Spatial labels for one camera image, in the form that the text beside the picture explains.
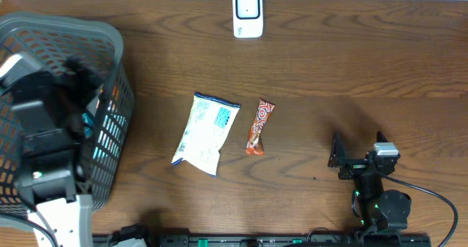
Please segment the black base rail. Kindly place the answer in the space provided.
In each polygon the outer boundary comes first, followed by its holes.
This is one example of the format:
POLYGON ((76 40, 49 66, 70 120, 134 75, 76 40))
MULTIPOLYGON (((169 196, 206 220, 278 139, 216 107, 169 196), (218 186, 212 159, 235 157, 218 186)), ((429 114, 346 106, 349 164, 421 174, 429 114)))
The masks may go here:
POLYGON ((324 227, 306 235, 200 235, 152 234, 139 224, 123 227, 108 235, 93 235, 95 246, 153 247, 430 247, 425 235, 383 234, 361 237, 359 233, 340 233, 324 227))

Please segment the orange candy bar wrapper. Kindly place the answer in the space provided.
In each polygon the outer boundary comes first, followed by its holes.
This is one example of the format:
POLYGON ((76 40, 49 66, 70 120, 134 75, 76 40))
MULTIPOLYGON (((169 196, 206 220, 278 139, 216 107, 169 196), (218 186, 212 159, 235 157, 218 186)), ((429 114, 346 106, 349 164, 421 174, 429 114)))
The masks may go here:
POLYGON ((264 147, 261 139, 261 132, 275 107, 276 105, 267 102, 264 99, 259 99, 257 113, 249 130, 248 140, 246 144, 246 155, 264 155, 264 147))

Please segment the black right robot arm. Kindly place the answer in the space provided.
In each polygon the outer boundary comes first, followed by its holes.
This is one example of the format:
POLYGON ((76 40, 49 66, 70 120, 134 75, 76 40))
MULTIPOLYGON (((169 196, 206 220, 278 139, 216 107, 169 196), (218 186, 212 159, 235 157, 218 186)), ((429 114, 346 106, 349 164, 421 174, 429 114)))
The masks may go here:
POLYGON ((395 171, 400 153, 394 143, 378 131, 373 149, 359 159, 347 155, 339 134, 333 135, 328 167, 338 168, 340 180, 352 180, 352 209, 368 233, 400 232, 408 226, 412 200, 397 190, 385 190, 382 179, 395 171))

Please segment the grey plastic basket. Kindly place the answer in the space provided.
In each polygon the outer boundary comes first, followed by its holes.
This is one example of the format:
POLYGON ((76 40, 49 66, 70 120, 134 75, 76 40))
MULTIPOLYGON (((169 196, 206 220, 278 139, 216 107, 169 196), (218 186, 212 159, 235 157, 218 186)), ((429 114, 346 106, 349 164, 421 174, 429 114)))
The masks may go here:
MULTIPOLYGON (((60 75, 64 60, 79 56, 105 78, 97 98, 86 113, 94 122, 93 136, 83 151, 92 185, 93 211, 106 205, 127 129, 135 96, 123 68, 124 43, 120 33, 102 22, 30 12, 16 12, 1 18, 1 65, 8 57, 27 52, 60 75)), ((1 209, 22 214, 29 210, 14 185, 20 167, 22 127, 12 111, 12 96, 1 90, 1 209)))

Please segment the white snack bag blue edges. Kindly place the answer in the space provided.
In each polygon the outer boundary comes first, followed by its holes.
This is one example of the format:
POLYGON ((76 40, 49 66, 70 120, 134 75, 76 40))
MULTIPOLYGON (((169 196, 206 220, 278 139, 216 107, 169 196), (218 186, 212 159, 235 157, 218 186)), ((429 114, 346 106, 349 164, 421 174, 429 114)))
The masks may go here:
POLYGON ((224 145, 241 106, 196 92, 172 165, 188 162, 215 177, 224 145))

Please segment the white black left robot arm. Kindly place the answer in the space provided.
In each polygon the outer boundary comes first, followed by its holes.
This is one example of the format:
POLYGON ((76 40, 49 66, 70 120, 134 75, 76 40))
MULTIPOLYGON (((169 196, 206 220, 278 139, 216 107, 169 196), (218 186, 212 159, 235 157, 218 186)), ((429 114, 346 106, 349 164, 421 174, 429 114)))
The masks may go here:
POLYGON ((55 75, 25 52, 1 65, 1 87, 23 129, 14 185, 40 246, 92 246, 92 185, 82 161, 89 125, 82 115, 104 79, 77 56, 63 66, 66 72, 55 75))

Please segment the teal mouthwash bottle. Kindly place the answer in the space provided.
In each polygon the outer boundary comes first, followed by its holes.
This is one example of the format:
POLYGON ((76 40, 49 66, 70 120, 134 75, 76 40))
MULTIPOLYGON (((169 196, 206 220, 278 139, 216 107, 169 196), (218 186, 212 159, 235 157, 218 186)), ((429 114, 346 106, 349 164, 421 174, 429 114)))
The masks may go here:
POLYGON ((91 138, 94 132, 94 122, 88 113, 82 114, 82 120, 84 124, 84 135, 86 138, 91 138))

